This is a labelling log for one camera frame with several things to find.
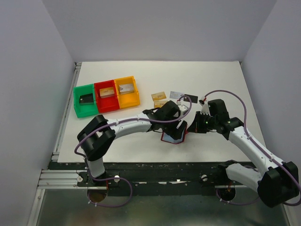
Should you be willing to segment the white VIP card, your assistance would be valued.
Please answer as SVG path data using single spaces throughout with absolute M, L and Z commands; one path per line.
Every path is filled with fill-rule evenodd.
M 184 93 L 182 93 L 182 92 L 170 91 L 169 98 L 170 99 L 180 99 L 182 96 L 184 96 Z

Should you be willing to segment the red leather card holder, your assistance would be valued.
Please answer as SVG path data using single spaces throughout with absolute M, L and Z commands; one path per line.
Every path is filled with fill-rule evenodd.
M 166 143 L 177 145 L 177 144 L 183 143 L 185 141 L 186 133 L 187 133 L 187 125 L 185 127 L 183 127 L 181 134 L 178 136 L 171 136 L 165 132 L 162 132 L 160 140 L 163 142 L 166 142 Z

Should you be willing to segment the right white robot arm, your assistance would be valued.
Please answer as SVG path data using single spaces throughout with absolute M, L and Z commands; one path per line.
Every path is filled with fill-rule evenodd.
M 223 100 L 201 100 L 200 104 L 202 110 L 196 112 L 188 131 L 203 134 L 216 131 L 238 147 L 256 167 L 249 169 L 234 160 L 224 162 L 216 173 L 219 183 L 237 181 L 255 191 L 271 208 L 299 195 L 298 167 L 293 162 L 285 162 L 269 151 L 239 118 L 230 118 Z

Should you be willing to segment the gold VIP card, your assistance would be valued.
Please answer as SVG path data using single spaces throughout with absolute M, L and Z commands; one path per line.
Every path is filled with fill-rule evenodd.
M 168 101 L 166 101 L 166 100 L 156 100 L 156 101 L 154 101 L 154 108 L 161 108 L 167 102 Z
M 158 92 L 158 93 L 151 94 L 151 97 L 152 97 L 153 101 L 159 101 L 159 100 L 166 99 L 166 94 L 163 91 L 163 92 Z

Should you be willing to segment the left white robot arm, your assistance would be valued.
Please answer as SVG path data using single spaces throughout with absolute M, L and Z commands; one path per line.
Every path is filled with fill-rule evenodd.
M 77 135 L 78 148 L 82 148 L 85 163 L 89 169 L 88 180 L 94 186 L 104 182 L 103 157 L 112 142 L 120 137 L 139 132 L 162 130 L 174 140 L 184 136 L 187 122 L 183 118 L 191 107 L 167 101 L 162 107 L 146 109 L 132 118 L 106 119 L 103 115 L 94 117 Z

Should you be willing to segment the black VIP card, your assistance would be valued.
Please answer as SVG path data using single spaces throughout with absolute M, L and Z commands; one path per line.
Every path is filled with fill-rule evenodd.
M 198 96 L 194 96 L 194 95 L 189 95 L 189 94 L 185 94 L 183 100 L 185 102 L 189 102 L 189 99 L 191 100 L 192 103 L 198 103 Z

